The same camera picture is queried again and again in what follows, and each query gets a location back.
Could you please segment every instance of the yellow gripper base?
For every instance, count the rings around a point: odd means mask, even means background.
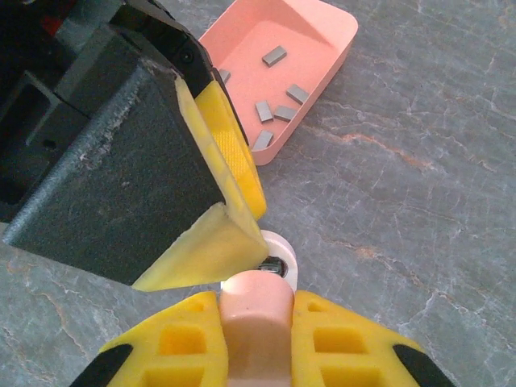
[[[421,351],[414,341],[317,294],[296,292],[293,387],[418,387],[395,344]]]
[[[414,341],[316,294],[296,292],[292,324],[293,387],[453,387]],[[108,343],[71,387],[226,387],[228,359],[216,295],[199,293]]]
[[[101,352],[122,344],[132,351],[110,387],[226,385],[227,350],[215,292],[196,294],[153,315]]]

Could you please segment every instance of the pink tray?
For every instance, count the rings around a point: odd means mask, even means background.
[[[253,152],[257,165],[270,162],[346,59],[358,30],[349,13],[319,0],[236,0],[200,39],[218,69],[231,73],[227,91],[252,146],[262,130],[273,139]],[[287,56],[269,68],[261,58],[281,45]],[[310,93],[300,106],[285,93],[292,84]],[[261,123],[255,103],[274,112],[298,112],[289,123]]]

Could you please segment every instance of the gray marble surface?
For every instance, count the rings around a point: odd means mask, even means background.
[[[230,0],[164,2],[200,36]],[[514,0],[333,0],[344,67],[260,168],[301,289],[420,342],[458,386],[516,385]],[[143,294],[0,245],[0,385],[66,386],[199,288]]]

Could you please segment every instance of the pink roller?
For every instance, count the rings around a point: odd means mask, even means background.
[[[224,283],[220,301],[230,387],[288,387],[293,290],[277,274],[250,270]]]

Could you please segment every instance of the white wheel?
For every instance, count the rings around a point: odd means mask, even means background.
[[[296,292],[298,288],[298,263],[292,246],[287,239],[275,232],[262,230],[261,234],[268,245],[268,257],[257,269],[282,276],[292,290]],[[220,283],[220,289],[224,286],[224,282]]]

